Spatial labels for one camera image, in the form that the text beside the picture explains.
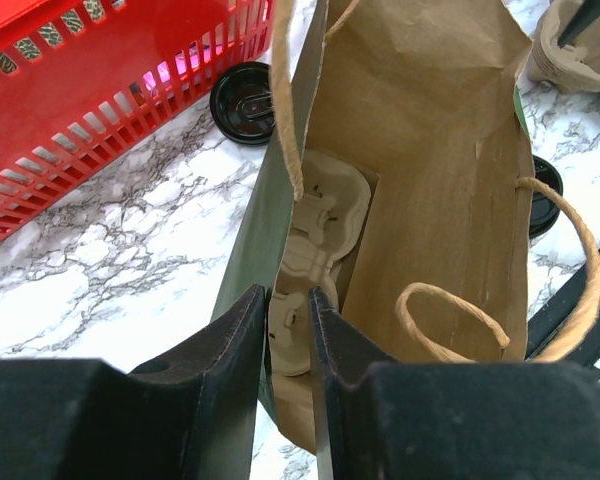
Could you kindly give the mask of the brown pulp cup carrier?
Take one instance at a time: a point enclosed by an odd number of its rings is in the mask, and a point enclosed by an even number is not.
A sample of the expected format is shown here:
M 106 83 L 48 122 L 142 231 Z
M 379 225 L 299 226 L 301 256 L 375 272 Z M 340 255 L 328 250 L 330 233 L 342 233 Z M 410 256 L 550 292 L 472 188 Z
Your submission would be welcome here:
M 306 150 L 303 174 L 269 307 L 272 369 L 283 376 L 310 370 L 308 292 L 320 287 L 339 305 L 338 263 L 354 249 L 372 198 L 358 169 L 324 153 Z

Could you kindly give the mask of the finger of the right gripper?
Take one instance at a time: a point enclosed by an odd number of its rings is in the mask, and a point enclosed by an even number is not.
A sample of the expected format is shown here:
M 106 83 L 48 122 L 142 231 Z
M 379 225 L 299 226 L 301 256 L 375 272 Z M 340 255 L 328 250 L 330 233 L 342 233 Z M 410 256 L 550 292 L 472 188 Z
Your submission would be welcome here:
M 600 0 L 584 0 L 558 36 L 558 47 L 563 48 L 572 42 L 599 17 Z

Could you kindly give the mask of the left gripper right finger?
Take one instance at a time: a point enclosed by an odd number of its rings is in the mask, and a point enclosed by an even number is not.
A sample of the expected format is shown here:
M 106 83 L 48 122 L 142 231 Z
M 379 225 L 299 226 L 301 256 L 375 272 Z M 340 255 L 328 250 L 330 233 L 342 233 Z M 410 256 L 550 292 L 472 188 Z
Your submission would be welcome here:
M 309 294 L 322 479 L 600 479 L 600 383 L 557 364 L 404 364 Z

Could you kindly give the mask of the red plastic shopping basket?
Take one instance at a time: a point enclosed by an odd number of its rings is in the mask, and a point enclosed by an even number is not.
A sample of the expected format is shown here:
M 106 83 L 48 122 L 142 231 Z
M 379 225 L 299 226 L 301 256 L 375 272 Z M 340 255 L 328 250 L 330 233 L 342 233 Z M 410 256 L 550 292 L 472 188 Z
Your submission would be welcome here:
M 0 242 L 268 48 L 270 1 L 0 1 Z

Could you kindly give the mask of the black cup lid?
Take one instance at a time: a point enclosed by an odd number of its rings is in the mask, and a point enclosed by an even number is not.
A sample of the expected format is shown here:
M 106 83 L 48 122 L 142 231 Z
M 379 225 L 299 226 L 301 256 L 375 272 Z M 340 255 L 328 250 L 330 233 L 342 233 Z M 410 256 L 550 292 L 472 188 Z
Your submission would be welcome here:
M 558 170 L 543 158 L 534 155 L 535 177 L 548 185 L 560 195 L 563 194 L 563 181 Z M 531 240 L 548 232 L 556 223 L 560 214 L 559 208 L 546 195 L 534 191 L 529 223 Z

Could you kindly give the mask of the green kraft paper bag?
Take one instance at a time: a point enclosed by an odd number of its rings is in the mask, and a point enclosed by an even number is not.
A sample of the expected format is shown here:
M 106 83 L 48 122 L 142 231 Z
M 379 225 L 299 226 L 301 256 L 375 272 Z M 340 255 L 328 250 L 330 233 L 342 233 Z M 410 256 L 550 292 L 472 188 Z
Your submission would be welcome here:
M 500 1 L 320 1 L 297 63 L 272 16 L 275 132 L 216 301 L 272 295 L 315 150 L 372 198 L 339 263 L 344 318 L 406 363 L 519 362 L 527 348 L 529 140 L 514 86 L 531 42 Z M 279 431 L 314 451 L 310 370 L 264 375 Z

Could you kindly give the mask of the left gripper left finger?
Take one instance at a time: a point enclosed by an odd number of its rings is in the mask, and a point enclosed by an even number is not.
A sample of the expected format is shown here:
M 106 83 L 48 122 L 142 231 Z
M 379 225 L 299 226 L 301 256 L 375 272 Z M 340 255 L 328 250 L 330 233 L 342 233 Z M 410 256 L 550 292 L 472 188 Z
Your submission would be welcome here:
M 122 373 L 100 360 L 0 360 L 0 479 L 245 479 L 266 291 Z

